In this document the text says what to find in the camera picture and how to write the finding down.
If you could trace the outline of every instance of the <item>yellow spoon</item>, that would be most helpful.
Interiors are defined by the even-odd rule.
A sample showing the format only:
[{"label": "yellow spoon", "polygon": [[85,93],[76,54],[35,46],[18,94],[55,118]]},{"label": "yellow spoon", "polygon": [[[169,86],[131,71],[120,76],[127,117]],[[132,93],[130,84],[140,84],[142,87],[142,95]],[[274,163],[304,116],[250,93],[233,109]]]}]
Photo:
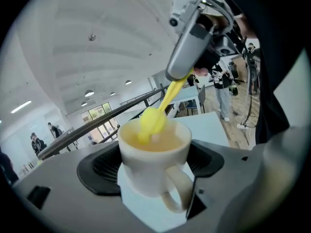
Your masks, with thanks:
[{"label": "yellow spoon", "polygon": [[186,77],[182,78],[179,81],[171,82],[170,86],[167,89],[167,93],[165,94],[165,97],[158,109],[154,107],[148,107],[145,109],[140,117],[141,129],[138,133],[139,143],[147,144],[150,141],[151,135],[160,133],[164,129],[167,120],[164,111],[173,100],[173,98],[180,91],[191,72],[192,69]]}]

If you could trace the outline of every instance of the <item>wooden floor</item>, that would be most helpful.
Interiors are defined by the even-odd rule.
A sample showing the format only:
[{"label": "wooden floor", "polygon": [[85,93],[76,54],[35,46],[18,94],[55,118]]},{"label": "wooden floor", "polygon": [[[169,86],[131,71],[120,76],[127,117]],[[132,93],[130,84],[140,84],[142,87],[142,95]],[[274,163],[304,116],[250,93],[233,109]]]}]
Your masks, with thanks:
[{"label": "wooden floor", "polygon": [[[255,125],[257,123],[258,115],[259,115],[259,95],[252,95],[252,110],[250,119],[247,122],[247,125],[250,126],[250,130],[240,130],[237,128],[238,122],[240,123],[241,120],[244,118],[243,116],[235,116],[232,113],[236,111],[239,115],[244,115],[244,103],[245,103],[245,96],[246,96],[246,84],[241,83],[237,85],[239,94],[237,96],[231,96],[230,99],[230,113],[229,113],[229,122],[225,122],[223,119],[220,118],[220,113],[217,111],[219,108],[219,103],[216,98],[215,88],[214,86],[210,86],[206,88],[206,99],[204,102],[205,112],[212,112],[215,111],[220,118],[221,124],[225,130],[225,133],[228,137],[229,144],[233,148],[238,149],[252,149],[255,145]],[[245,108],[246,114],[248,114],[248,108],[250,103],[250,96],[248,96],[247,106]],[[197,114],[197,109],[193,110],[193,114]],[[186,117],[187,110],[183,109],[183,105],[180,106],[180,112],[176,114],[176,117]]]}]

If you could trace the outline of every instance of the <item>window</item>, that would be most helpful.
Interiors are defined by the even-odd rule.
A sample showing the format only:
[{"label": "window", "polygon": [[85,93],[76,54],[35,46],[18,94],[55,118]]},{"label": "window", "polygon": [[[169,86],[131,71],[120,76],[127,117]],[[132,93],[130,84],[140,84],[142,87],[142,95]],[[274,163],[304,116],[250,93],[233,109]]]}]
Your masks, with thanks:
[{"label": "window", "polygon": [[[106,113],[112,111],[109,103],[104,103],[100,106],[97,106],[93,109],[90,109],[88,111],[85,111],[83,113],[81,113],[81,117],[83,119],[83,122],[89,123],[90,121],[99,118],[102,115],[105,115]],[[108,122],[106,122],[105,124],[99,126],[98,128],[92,130],[90,132],[92,138],[94,141],[96,141],[97,143],[101,142],[102,140],[104,140],[106,137],[108,137],[111,133],[113,133],[118,127],[118,121],[117,119],[114,117],[112,119],[110,119]],[[111,140],[115,140],[117,138],[117,135],[114,135],[111,137],[111,139],[108,139],[107,141],[111,141]]]}]

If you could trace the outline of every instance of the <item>yellow spoon handle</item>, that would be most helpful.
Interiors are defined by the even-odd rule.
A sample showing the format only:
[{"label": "yellow spoon handle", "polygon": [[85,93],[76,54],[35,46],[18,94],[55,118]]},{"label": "yellow spoon handle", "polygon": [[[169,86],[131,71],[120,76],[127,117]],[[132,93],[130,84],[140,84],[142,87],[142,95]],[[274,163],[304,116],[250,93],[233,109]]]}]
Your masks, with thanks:
[{"label": "yellow spoon handle", "polygon": [[192,69],[190,70],[188,75],[186,75],[181,80],[179,80],[179,81],[172,81],[171,82],[169,88],[167,89],[165,97],[164,97],[162,103],[159,106],[159,110],[160,111],[164,111],[166,109],[166,107],[169,105],[169,103],[173,100],[173,98],[180,91],[180,89],[182,88],[183,84],[185,83],[186,79],[189,77],[191,72],[192,72]]}]

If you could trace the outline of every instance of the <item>mug handle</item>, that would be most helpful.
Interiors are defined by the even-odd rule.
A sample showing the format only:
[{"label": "mug handle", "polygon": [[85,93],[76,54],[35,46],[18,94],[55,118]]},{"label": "mug handle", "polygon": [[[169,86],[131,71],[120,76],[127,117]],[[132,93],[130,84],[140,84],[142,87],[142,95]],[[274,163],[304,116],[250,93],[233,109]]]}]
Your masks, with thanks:
[{"label": "mug handle", "polygon": [[174,213],[182,213],[190,206],[192,195],[192,180],[177,166],[169,167],[165,170],[165,172],[176,187],[180,196],[181,204],[177,203],[169,192],[165,192],[161,195],[162,200],[170,211]]}]

